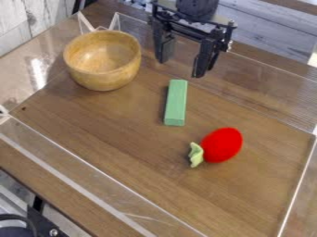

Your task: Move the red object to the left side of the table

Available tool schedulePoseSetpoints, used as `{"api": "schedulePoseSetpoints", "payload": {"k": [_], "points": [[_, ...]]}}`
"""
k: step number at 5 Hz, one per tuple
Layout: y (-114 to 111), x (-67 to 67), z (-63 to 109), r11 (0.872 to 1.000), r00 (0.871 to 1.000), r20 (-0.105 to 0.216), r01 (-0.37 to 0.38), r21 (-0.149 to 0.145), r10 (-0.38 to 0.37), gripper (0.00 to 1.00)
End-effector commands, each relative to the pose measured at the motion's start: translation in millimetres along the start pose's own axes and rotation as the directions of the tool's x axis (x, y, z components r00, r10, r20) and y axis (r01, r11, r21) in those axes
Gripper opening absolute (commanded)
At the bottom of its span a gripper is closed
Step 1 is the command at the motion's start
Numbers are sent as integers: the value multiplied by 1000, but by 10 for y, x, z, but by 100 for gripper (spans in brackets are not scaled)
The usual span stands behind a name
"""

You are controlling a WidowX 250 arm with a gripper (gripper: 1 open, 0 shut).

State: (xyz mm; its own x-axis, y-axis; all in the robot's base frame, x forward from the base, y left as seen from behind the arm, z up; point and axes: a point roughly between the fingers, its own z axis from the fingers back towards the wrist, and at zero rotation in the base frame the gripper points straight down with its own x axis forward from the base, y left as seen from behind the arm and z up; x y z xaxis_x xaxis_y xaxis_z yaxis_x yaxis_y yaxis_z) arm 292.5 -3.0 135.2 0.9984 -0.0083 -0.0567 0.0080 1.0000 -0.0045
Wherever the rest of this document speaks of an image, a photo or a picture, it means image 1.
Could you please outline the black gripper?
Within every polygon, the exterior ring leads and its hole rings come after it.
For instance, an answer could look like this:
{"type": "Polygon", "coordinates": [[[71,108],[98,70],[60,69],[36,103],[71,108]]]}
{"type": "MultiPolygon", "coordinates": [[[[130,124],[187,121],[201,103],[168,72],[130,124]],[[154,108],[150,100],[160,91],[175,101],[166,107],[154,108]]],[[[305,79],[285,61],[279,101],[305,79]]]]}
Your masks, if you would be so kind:
{"type": "Polygon", "coordinates": [[[218,43],[221,51],[230,50],[237,22],[217,13],[218,1],[152,1],[151,4],[152,18],[156,19],[152,33],[158,62],[163,64],[174,55],[175,36],[171,31],[195,41],[206,38],[202,40],[191,71],[194,78],[202,78],[218,59],[218,43]]]}

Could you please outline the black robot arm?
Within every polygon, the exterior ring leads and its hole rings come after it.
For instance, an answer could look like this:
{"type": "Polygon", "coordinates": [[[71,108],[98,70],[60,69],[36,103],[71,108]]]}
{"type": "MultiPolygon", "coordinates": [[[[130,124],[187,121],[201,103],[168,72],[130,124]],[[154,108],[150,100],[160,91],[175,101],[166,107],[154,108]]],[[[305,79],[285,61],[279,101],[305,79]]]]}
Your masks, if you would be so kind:
{"type": "Polygon", "coordinates": [[[155,57],[166,63],[175,52],[176,35],[199,43],[193,61],[191,76],[202,78],[213,69],[218,56],[230,50],[233,31],[238,24],[233,19],[215,15],[219,0],[151,0],[150,22],[155,57]]]}

